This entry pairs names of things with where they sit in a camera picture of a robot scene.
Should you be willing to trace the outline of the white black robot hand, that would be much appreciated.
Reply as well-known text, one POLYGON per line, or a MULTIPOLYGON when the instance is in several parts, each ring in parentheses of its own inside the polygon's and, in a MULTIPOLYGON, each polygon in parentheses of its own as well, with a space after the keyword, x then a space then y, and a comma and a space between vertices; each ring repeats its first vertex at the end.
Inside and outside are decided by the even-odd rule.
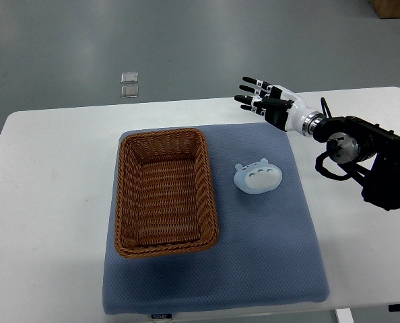
POLYGON ((252 77, 244 76, 242 80, 256 87, 239 85, 239 89, 254 95, 234 96, 234 99, 242 104, 241 109, 255 114, 263 114, 265 120, 279 130, 310 132, 310 126, 316 120, 316 110, 309 107, 299 95, 280 85, 271 85, 252 77), (266 104, 267 107, 248 106, 260 104, 266 104))

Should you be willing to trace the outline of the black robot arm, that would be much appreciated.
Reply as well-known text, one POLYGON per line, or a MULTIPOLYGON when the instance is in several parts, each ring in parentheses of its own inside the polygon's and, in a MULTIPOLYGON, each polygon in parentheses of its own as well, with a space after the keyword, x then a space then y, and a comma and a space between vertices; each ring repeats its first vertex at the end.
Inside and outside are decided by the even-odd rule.
POLYGON ((310 108, 297 94, 266 81, 244 76, 236 95, 243 110, 264 118, 275 128, 295 131, 325 143, 315 161, 322 176, 344 181, 354 179, 367 203, 386 211, 400 209, 400 136, 379 124, 356 116, 332 116, 326 99, 321 111, 310 108))

